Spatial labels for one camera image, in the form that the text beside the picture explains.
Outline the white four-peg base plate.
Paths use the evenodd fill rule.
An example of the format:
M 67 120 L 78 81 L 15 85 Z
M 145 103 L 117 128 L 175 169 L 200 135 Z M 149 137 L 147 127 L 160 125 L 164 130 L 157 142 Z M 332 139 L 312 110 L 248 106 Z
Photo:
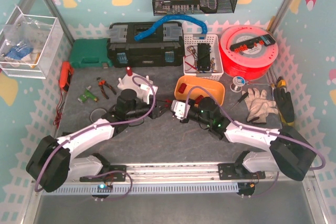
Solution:
M 128 76 L 126 74 L 123 78 L 118 78 L 119 84 L 117 85 L 117 88 L 120 90 L 132 89 L 136 92 L 137 98 L 141 99 L 146 104 L 150 104 L 150 98 L 153 98 L 152 89 L 141 78 L 136 78 L 135 79 L 136 83 L 134 83 L 132 80 L 134 76 L 139 76 L 139 75 L 136 73 L 133 73 L 132 76 Z

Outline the brown tape roll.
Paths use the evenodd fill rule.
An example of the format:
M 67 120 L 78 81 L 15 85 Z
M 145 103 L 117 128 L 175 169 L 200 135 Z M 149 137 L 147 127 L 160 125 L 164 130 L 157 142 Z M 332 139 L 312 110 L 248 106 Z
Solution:
M 100 119 L 105 113 L 106 113 L 106 109 L 104 108 L 96 108 L 94 109 L 91 113 L 90 113 L 90 121 L 92 123 L 94 123 L 95 121 L 97 121 L 98 119 Z

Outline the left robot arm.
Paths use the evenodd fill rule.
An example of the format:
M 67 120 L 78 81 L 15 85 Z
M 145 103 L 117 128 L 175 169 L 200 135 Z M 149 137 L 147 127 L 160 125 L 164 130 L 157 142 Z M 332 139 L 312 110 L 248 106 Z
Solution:
M 125 89 L 115 105 L 86 128 L 59 138 L 45 136 L 28 161 L 26 172 L 36 181 L 36 189 L 46 192 L 55 191 L 67 180 L 106 172 L 109 164 L 101 155 L 85 158 L 79 155 L 119 135 L 130 125 L 139 125 L 146 116 L 151 119 L 160 117 L 164 110 L 153 97 L 149 102 L 143 102 L 134 90 Z

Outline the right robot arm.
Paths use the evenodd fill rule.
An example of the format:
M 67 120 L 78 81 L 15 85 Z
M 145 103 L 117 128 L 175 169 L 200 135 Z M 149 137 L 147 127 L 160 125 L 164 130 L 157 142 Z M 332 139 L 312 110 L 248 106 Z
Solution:
M 302 181 L 316 157 L 312 146 L 292 126 L 265 129 L 231 121 L 210 97 L 198 105 L 173 100 L 171 111 L 181 123 L 197 122 L 221 141 L 258 148 L 258 153 L 247 151 L 240 156 L 240 165 L 251 173 L 282 172 L 292 180 Z

